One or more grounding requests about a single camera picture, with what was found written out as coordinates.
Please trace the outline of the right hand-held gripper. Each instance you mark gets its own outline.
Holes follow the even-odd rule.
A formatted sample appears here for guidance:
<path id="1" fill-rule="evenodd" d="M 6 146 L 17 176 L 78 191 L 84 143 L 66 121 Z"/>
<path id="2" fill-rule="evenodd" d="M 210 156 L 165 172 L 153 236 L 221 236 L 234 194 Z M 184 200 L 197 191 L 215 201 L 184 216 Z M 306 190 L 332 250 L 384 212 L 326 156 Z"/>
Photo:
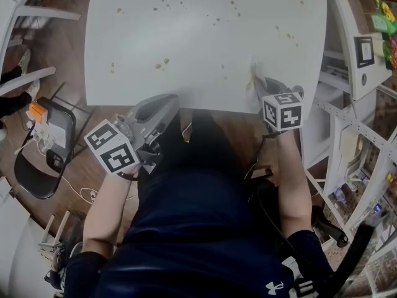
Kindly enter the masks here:
<path id="1" fill-rule="evenodd" d="M 255 76 L 254 87 L 258 100 L 262 100 L 264 122 L 270 129 L 282 133 L 302 127 L 305 91 L 301 86 L 290 89 L 276 79 Z"/>

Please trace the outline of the white cleaning wipe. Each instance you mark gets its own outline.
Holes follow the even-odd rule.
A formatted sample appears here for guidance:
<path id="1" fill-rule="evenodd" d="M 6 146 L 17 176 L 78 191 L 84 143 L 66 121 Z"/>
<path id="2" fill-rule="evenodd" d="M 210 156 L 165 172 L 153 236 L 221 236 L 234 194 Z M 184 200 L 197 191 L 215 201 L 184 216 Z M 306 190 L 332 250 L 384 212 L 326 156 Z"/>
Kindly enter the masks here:
<path id="1" fill-rule="evenodd" d="M 258 100 L 257 93 L 256 93 L 256 90 L 254 87 L 254 77 L 258 76 L 261 79 L 264 79 L 264 77 L 260 76 L 259 65 L 258 65 L 257 59 L 255 57 L 252 57 L 252 59 L 251 59 L 250 75 L 251 75 L 250 81 L 248 82 L 248 84 L 246 86 L 246 92 L 245 92 L 246 99 L 251 104 L 254 104 L 254 102 L 260 104 L 262 102 L 262 100 L 261 101 Z"/>

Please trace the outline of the person's left forearm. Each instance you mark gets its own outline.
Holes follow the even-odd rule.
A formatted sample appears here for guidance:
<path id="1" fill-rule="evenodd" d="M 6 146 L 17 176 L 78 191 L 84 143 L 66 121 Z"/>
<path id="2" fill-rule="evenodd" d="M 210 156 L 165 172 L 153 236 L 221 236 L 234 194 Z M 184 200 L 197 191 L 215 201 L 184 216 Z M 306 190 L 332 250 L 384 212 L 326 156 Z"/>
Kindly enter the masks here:
<path id="1" fill-rule="evenodd" d="M 117 175 L 106 175 L 94 204 L 89 209 L 83 229 L 83 252 L 93 252 L 110 259 L 132 182 Z"/>

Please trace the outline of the white table with crumbs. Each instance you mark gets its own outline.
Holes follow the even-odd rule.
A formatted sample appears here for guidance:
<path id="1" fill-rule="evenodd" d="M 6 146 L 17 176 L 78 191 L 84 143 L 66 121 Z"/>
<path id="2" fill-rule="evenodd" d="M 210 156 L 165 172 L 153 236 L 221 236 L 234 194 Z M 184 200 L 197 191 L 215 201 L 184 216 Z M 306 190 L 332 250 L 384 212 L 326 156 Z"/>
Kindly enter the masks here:
<path id="1" fill-rule="evenodd" d="M 249 113 L 257 75 L 313 102 L 327 0 L 90 0 L 84 70 L 90 106 L 173 93 L 183 108 Z"/>

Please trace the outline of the person's black trousers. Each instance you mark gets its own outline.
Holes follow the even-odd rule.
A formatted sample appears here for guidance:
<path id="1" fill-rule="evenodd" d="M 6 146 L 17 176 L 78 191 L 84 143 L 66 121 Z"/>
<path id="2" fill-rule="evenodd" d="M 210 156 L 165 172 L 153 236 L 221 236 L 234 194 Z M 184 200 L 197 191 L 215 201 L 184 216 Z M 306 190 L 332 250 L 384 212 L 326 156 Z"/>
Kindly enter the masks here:
<path id="1" fill-rule="evenodd" d="M 193 111 L 190 141 L 184 141 L 181 117 L 177 114 L 157 139 L 163 158 L 151 173 L 140 171 L 138 187 L 177 169 L 207 169 L 241 181 L 244 170 L 222 128 L 208 111 Z"/>

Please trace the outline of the white shelf desk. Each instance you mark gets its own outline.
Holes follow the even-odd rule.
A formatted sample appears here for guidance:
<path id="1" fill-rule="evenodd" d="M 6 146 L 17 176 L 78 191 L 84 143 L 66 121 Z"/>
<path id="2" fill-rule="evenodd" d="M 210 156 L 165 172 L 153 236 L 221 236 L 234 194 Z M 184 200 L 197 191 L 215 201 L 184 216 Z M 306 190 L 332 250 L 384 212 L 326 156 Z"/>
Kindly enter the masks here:
<path id="1" fill-rule="evenodd" d="M 342 45 L 342 58 L 348 68 L 350 94 L 358 101 L 392 76 L 386 62 L 374 56 L 374 63 L 362 66 L 357 57 L 358 47 L 355 39 L 371 38 L 376 42 L 382 38 L 379 32 L 365 32 L 367 24 L 359 0 L 328 0 L 336 20 Z"/>

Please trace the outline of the white paper sheet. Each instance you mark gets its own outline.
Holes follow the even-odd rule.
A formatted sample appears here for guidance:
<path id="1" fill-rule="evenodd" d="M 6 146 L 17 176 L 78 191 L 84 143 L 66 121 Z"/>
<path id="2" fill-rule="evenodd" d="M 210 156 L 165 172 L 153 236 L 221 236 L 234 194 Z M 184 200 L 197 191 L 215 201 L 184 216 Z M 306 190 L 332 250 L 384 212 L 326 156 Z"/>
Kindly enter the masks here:
<path id="1" fill-rule="evenodd" d="M 66 148 L 66 130 L 54 125 L 52 123 L 48 124 L 49 134 L 54 142 L 62 148 Z"/>

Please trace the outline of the black framed picture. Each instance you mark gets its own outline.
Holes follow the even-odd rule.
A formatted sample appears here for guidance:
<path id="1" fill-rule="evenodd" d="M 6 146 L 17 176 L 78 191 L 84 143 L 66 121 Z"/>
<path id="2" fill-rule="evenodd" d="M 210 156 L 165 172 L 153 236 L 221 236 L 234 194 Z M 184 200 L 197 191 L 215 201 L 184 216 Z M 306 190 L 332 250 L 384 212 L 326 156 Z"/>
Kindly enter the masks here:
<path id="1" fill-rule="evenodd" d="M 357 68 L 364 68 L 375 63 L 371 37 L 354 37 L 354 45 Z"/>

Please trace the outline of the black pouch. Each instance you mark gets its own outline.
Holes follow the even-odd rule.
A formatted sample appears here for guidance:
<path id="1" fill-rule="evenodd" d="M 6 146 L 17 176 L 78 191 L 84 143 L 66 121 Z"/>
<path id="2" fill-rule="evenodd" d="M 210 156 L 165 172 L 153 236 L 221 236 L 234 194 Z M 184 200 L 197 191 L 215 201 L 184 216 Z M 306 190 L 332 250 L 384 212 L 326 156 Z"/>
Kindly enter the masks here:
<path id="1" fill-rule="evenodd" d="M 47 165 L 55 172 L 60 173 L 63 169 L 64 161 L 57 153 L 52 150 L 46 151 Z"/>

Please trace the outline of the orange box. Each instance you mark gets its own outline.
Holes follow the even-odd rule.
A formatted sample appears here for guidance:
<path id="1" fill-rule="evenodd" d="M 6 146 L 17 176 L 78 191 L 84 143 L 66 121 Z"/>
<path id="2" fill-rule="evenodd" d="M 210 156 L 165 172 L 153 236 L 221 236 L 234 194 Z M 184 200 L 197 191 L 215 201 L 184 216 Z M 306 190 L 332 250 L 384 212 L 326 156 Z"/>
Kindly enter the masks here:
<path id="1" fill-rule="evenodd" d="M 45 124 L 47 122 L 48 110 L 38 102 L 31 102 L 26 114 L 31 121 L 38 124 Z"/>

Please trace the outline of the red flower pot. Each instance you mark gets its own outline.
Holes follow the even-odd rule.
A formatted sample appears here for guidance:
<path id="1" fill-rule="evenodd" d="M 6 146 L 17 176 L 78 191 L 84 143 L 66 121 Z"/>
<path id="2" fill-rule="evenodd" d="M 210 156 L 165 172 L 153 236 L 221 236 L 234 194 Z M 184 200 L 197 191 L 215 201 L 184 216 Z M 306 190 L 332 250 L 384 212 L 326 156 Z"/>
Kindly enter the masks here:
<path id="1" fill-rule="evenodd" d="M 382 43 L 383 56 L 388 70 L 397 69 L 397 40 L 384 40 Z"/>

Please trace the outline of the black folding chair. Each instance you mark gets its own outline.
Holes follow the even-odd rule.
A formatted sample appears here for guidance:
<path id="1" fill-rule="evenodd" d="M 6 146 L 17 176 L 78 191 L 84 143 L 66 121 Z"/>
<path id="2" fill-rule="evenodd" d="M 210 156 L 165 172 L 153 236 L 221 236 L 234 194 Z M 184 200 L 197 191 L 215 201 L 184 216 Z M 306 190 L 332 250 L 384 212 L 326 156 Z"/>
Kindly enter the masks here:
<path id="1" fill-rule="evenodd" d="M 56 176 L 47 174 L 23 155 L 23 149 L 31 143 L 35 143 L 38 149 L 37 142 L 33 139 L 33 128 L 36 124 L 34 121 L 21 148 L 15 152 L 14 174 L 17 182 L 28 193 L 41 200 L 48 199 L 55 194 L 64 178 L 66 167 L 73 159 L 87 150 L 87 145 L 80 143 L 80 139 L 96 111 L 95 108 L 87 110 L 61 98 L 59 93 L 63 88 L 64 84 L 61 84 L 51 98 L 41 97 L 36 101 L 48 110 L 47 125 L 52 123 L 66 130 L 66 148 L 55 143 L 50 149 L 64 161 L 61 172 L 55 172 Z M 46 152 L 42 153 L 39 149 L 38 152 L 43 154 L 46 159 Z"/>

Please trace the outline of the small white table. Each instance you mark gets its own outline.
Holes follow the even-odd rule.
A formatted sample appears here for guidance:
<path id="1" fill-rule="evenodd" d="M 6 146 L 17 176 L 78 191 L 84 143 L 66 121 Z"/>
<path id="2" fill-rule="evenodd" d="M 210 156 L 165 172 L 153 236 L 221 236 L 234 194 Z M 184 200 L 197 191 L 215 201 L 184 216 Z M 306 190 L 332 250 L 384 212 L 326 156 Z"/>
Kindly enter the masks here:
<path id="1" fill-rule="evenodd" d="M 11 39 L 11 33 L 18 17 L 48 17 L 67 20 L 79 20 L 81 17 L 79 14 L 74 12 L 48 7 L 27 6 L 25 4 L 26 1 L 28 0 L 0 0 L 0 75 L 2 75 L 2 68 L 7 49 L 22 45 L 23 42 L 22 39 Z M 35 80 L 53 75 L 55 72 L 56 68 L 51 66 L 27 73 L 6 83 L 0 83 L 0 96 L 26 84 L 30 84 Z"/>

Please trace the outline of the grey handheld device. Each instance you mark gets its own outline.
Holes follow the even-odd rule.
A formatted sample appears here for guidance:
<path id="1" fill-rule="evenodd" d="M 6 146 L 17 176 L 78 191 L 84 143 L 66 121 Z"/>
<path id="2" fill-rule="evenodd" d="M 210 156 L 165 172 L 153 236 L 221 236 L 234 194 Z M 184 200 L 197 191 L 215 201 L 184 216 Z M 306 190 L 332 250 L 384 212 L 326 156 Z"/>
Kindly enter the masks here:
<path id="1" fill-rule="evenodd" d="M 77 242 L 72 249 L 68 250 L 61 243 L 55 246 L 51 269 L 44 277 L 44 280 L 55 289 L 53 298 L 63 298 L 68 261 L 79 254 L 82 248 L 83 242 Z"/>

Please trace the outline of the large white table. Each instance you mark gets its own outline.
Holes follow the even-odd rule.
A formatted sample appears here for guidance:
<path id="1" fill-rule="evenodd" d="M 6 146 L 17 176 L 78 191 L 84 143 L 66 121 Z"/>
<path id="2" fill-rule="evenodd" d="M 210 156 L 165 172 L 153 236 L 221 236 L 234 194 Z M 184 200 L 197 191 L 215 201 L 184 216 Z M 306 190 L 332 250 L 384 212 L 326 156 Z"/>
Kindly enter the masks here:
<path id="1" fill-rule="evenodd" d="M 53 298 L 50 261 L 38 252 L 43 234 L 17 199 L 0 204 L 0 298 Z"/>

